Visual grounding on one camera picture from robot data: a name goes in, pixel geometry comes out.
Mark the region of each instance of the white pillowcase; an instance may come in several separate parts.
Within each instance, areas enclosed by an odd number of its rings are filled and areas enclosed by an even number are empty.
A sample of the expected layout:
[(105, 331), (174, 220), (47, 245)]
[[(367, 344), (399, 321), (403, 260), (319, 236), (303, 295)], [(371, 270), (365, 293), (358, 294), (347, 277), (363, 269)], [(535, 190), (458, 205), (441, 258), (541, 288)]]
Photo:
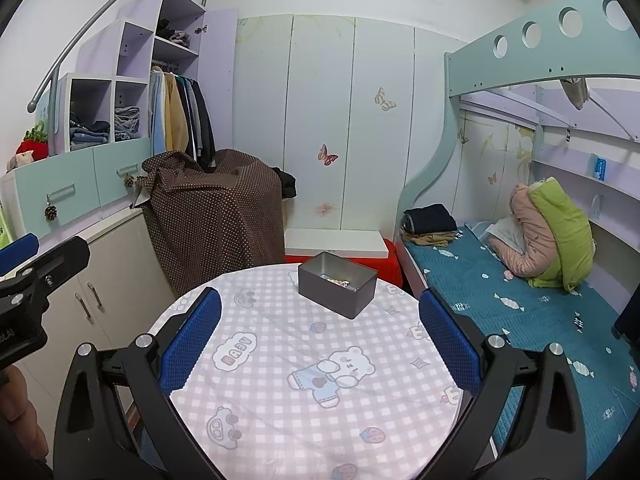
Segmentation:
[(503, 241), (514, 251), (524, 254), (527, 244), (524, 239), (524, 227), (515, 215), (507, 216), (491, 224), (486, 232)]

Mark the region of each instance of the purple cabinet door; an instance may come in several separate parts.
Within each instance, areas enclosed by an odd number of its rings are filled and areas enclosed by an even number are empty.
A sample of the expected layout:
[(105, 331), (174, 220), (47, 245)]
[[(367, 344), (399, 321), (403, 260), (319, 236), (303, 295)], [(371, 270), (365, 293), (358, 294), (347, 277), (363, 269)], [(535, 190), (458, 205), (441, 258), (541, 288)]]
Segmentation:
[(208, 10), (200, 38), (197, 80), (207, 104), (216, 149), (231, 148), (238, 9)]

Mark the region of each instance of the metal screw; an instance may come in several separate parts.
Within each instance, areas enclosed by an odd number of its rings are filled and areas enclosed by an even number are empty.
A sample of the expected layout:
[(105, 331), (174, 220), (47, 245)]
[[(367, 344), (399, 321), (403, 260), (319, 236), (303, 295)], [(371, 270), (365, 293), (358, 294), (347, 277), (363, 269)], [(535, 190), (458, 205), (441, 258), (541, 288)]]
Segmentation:
[(153, 338), (149, 334), (139, 335), (136, 338), (136, 346), (138, 348), (146, 348), (151, 344), (152, 341)]
[(491, 335), (489, 336), (489, 345), (494, 348), (502, 348), (504, 346), (504, 339), (499, 335)]
[(549, 350), (551, 350), (551, 353), (553, 355), (562, 355), (562, 352), (564, 352), (564, 349), (562, 348), (562, 345), (560, 343), (551, 343), (549, 345)]
[(91, 352), (91, 349), (92, 349), (91, 343), (82, 343), (78, 347), (78, 355), (81, 355), (82, 357), (84, 357), (85, 355), (89, 355), (89, 353)]

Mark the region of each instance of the round hole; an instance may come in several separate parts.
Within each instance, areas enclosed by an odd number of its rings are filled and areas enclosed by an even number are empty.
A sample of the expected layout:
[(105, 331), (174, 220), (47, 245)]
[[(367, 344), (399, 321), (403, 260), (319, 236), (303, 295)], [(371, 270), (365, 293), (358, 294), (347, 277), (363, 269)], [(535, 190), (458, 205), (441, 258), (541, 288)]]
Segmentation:
[(568, 38), (576, 38), (582, 32), (582, 16), (572, 7), (565, 7), (560, 12), (560, 30)]
[(522, 43), (528, 48), (536, 48), (542, 39), (542, 29), (536, 22), (527, 22), (522, 27)]
[(602, 10), (604, 10), (604, 15), (607, 17), (607, 21), (611, 27), (617, 30), (627, 30), (631, 27), (629, 18), (617, 0), (604, 0)]
[(507, 38), (505, 38), (504, 36), (496, 36), (494, 40), (494, 56), (498, 59), (503, 58), (507, 53), (508, 47), (509, 45), (507, 44)]

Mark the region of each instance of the mint green drawer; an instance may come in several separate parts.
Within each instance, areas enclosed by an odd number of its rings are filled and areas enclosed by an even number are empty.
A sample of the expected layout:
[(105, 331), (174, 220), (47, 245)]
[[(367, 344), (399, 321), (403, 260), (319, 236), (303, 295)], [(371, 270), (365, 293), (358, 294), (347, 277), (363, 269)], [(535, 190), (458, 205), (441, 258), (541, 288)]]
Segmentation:
[[(14, 171), (24, 227), (38, 238), (100, 206), (91, 148), (52, 156)], [(44, 218), (47, 195), (58, 210), (53, 222)]]
[(100, 205), (133, 193), (124, 185), (128, 174), (136, 178), (142, 174), (142, 162), (151, 156), (150, 139), (122, 140), (94, 148), (95, 177), (98, 181)]

